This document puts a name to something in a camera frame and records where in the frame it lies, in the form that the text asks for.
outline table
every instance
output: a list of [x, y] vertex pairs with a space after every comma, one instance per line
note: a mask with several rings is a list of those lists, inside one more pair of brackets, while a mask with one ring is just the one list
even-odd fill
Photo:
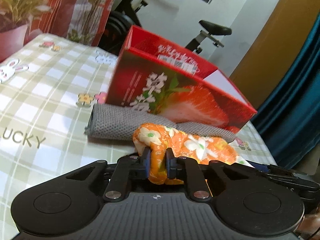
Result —
[[[18, 232], [10, 206], [23, 190], [96, 160], [116, 163], [134, 152], [133, 143], [84, 135], [95, 103], [91, 99], [108, 90], [115, 56], [42, 34], [4, 64], [12, 59], [17, 70], [0, 84], [1, 240]], [[86, 107], [76, 105], [81, 93], [89, 96]], [[250, 122], [231, 145], [246, 160], [276, 164]]]

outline strawberry box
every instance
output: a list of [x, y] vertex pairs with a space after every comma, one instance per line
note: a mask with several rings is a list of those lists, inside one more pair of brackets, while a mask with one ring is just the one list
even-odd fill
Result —
[[106, 103], [234, 133], [256, 114], [215, 65], [137, 26], [122, 47]]

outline orange floral cloth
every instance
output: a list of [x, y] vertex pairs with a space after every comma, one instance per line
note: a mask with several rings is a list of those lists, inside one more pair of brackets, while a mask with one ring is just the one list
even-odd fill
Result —
[[250, 166], [228, 143], [219, 137], [201, 137], [186, 134], [175, 128], [144, 123], [132, 136], [139, 155], [146, 146], [151, 148], [149, 180], [154, 184], [180, 184], [180, 180], [167, 179], [165, 151], [172, 148], [175, 157], [186, 156], [196, 159], [200, 164], [219, 160], [227, 164], [235, 162]]

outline teal curtain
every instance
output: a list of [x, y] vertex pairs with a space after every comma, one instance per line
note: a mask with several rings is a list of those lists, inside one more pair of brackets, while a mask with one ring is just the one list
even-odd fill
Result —
[[319, 142], [320, 14], [292, 66], [251, 120], [279, 166], [290, 169]]

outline potted plant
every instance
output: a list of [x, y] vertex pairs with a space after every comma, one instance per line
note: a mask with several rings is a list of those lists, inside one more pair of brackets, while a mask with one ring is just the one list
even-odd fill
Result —
[[0, 0], [0, 62], [23, 47], [33, 19], [51, 12], [47, 0]]

